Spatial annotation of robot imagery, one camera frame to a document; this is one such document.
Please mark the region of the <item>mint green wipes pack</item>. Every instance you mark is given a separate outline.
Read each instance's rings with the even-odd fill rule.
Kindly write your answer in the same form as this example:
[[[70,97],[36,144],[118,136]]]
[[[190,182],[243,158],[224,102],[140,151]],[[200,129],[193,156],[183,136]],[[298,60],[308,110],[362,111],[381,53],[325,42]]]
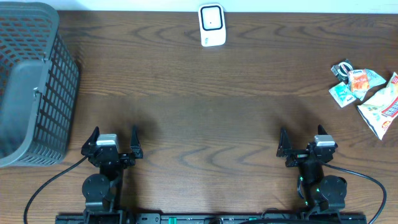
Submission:
[[[368,79],[369,79],[369,84],[370,84],[370,89],[372,89],[375,86],[379,86],[382,84],[385,84],[386,80],[380,76],[378,73],[376,73],[373,70],[365,68],[367,74],[368,74]],[[359,98],[361,101],[364,99],[366,93],[369,91],[354,91],[353,94],[355,97]]]

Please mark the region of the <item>teal tissue box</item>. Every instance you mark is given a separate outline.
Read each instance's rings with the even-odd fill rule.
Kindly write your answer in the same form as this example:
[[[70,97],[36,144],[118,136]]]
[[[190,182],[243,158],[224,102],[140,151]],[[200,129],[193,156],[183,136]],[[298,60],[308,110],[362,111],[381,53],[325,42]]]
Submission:
[[[340,82],[339,84],[331,87],[329,89],[329,93],[341,108],[344,108],[345,106],[356,101],[355,95],[350,91],[349,87],[344,82]]]

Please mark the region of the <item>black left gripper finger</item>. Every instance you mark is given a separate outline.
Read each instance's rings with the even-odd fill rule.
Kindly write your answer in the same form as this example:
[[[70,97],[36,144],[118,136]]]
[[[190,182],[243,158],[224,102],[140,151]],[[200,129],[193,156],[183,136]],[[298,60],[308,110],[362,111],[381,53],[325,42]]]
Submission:
[[[96,147],[96,141],[100,135],[99,127],[95,127],[94,131],[92,132],[91,136],[86,140],[84,145],[81,147],[81,154],[83,156],[90,157],[93,153],[92,149]]]
[[[132,153],[134,154],[134,157],[136,159],[142,159],[143,158],[143,150],[141,147],[141,144],[138,139],[137,135],[137,127],[133,126],[132,127],[132,134],[131,134],[131,140],[130,140],[130,149]]]

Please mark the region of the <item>orange small packet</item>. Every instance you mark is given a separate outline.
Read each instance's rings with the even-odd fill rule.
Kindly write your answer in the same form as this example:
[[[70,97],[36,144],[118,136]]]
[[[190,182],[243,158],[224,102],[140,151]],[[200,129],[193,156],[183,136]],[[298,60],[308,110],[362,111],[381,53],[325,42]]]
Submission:
[[[365,69],[349,71],[348,83],[352,92],[367,91],[370,89],[368,74]]]

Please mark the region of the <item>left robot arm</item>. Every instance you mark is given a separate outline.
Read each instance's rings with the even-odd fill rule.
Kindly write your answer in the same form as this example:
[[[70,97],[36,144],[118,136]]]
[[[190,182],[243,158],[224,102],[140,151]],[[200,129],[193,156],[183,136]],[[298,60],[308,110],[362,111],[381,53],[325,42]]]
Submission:
[[[136,222],[135,215],[121,207],[124,170],[134,166],[137,159],[143,158],[135,126],[132,128],[129,148],[129,152],[119,152],[118,136],[101,134],[98,127],[81,147],[81,154],[99,168],[99,172],[87,177],[82,185],[85,197],[84,223]]]

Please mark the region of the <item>cream snack bag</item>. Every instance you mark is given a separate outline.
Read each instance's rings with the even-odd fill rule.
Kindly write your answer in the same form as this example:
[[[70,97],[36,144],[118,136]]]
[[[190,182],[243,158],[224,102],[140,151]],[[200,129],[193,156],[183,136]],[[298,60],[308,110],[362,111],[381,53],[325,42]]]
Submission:
[[[379,140],[397,117],[397,74],[393,73],[388,84],[357,109]]]

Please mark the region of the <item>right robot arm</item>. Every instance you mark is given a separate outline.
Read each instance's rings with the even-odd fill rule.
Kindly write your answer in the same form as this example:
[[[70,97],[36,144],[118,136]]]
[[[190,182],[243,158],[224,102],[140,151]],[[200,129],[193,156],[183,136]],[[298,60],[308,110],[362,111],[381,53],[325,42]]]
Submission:
[[[337,215],[345,208],[346,180],[335,175],[325,175],[323,171],[323,166],[333,159],[337,147],[333,137],[327,134],[322,125],[318,125],[318,134],[305,149],[294,149],[287,131],[280,129],[276,156],[285,158],[286,167],[297,167],[299,170],[297,192],[307,206],[300,212],[301,218],[305,220],[316,215]]]

